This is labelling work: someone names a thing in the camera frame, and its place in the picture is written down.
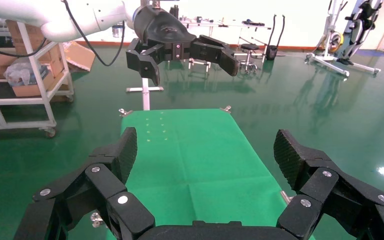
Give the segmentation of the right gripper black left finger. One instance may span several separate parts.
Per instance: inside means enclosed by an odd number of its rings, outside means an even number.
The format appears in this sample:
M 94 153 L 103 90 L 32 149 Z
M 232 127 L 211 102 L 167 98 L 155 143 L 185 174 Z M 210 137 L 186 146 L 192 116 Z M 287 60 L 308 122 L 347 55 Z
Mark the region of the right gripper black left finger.
M 127 127 L 117 142 L 96 148 L 80 168 L 33 195 L 14 238 L 66 240 L 85 215 L 96 211 L 116 239 L 139 239 L 156 220 L 126 186 L 137 151 L 134 127 Z

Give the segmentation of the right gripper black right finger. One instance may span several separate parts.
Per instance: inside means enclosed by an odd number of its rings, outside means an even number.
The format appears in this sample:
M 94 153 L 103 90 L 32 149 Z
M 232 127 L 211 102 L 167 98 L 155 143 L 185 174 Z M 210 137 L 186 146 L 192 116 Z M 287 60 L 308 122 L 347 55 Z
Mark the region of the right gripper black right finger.
M 295 192 L 276 226 L 307 240 L 328 215 L 357 240 L 384 240 L 384 192 L 342 171 L 328 155 L 280 129 L 273 154 Z

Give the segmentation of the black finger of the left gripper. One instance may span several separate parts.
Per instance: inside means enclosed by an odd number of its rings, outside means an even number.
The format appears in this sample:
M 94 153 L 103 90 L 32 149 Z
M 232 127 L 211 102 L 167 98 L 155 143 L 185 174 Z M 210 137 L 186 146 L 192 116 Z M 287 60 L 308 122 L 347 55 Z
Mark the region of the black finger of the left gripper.
M 162 45 L 147 45 L 134 38 L 126 49 L 127 67 L 137 71 L 141 78 L 149 79 L 155 86 L 160 85 L 160 70 L 162 62 Z
M 239 61 L 230 45 L 209 36 L 200 35 L 190 45 L 190 57 L 218 64 L 227 74 L 235 77 L 239 71 Z

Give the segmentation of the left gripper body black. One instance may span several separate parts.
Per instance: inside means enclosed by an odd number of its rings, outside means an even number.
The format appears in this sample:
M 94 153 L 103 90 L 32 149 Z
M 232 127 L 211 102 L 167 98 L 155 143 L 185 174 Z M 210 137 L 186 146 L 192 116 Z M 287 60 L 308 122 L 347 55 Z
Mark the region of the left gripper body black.
M 171 13 L 151 5 L 142 7 L 135 12 L 133 27 L 139 53 L 161 45 L 160 55 L 166 61 L 192 57 L 191 46 L 197 37 Z

